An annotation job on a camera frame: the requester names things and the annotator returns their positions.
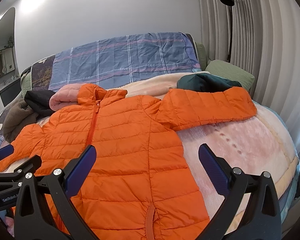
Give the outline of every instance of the red zipper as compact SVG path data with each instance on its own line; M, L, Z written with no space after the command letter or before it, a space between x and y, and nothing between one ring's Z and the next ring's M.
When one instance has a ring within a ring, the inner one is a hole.
M91 120L91 126L90 126L90 130L89 130L89 133L88 133L88 138L87 138L86 145L91 144L92 136L93 136L94 129L95 129L96 123L97 123L99 108L100 108L100 101L98 101L96 103L96 105L93 109L93 116L92 116L92 120ZM56 222L57 222L56 224L57 224L58 229L63 232L63 222L62 222L62 219L61 219L59 213L57 214L57 221Z
M91 125L90 125L90 130L89 130L89 133L88 133L88 138L87 138L86 145L91 144L92 136L93 136L94 129L95 129L96 123L97 123L99 107L100 107L100 101L98 101L96 103L96 105L94 106L93 116L92 116L92 120L91 120Z

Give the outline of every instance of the pile of clothes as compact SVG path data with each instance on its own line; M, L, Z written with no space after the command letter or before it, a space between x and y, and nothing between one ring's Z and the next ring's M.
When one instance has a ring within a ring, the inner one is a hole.
M70 84L51 95L48 104L51 92L45 92L40 106L56 112L43 127L34 123L21 130L11 143L14 154L0 162L0 171L36 154L42 158L36 175L47 175L92 144L97 160L71 200L100 239L195 239L210 218L176 131L249 119L257 109L239 83L209 74L185 76L177 87L162 100ZM25 98L11 108L11 115L22 113L22 120L7 121L10 140L25 123L43 116L33 102ZM47 200L59 229L67 232Z

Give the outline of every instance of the jacket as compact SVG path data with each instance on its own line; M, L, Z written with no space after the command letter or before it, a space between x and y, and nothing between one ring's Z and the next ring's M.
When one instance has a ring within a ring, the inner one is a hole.
M79 105L57 111L42 128L22 130L0 171L37 154L42 166L36 175L47 175L92 144L97 160L71 200L100 239L195 239L209 216L175 131L248 119L257 110L238 87L217 93L171 89L163 100L126 94L83 85Z

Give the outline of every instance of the white wall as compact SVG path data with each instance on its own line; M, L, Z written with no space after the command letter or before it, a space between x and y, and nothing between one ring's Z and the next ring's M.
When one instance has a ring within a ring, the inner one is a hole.
M20 73L44 57L99 39L168 31L202 39L199 0L45 0L31 12L26 4L14 4Z

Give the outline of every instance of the silver screw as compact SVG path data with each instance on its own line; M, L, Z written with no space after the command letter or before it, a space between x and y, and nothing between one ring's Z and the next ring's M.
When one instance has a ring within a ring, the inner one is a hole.
M62 172L61 169L55 169L55 170L53 171L53 174L54 174L54 175L60 175L61 172Z
M270 178L271 177L271 175L270 175L270 173L268 171L265 171L263 173L263 176L265 176L266 178Z
M233 168L233 173L240 175L242 173L242 170L240 168L235 167L235 168Z
M32 177L32 173L28 172L28 173L26 174L26 179L29 179L29 178L31 178L31 177Z

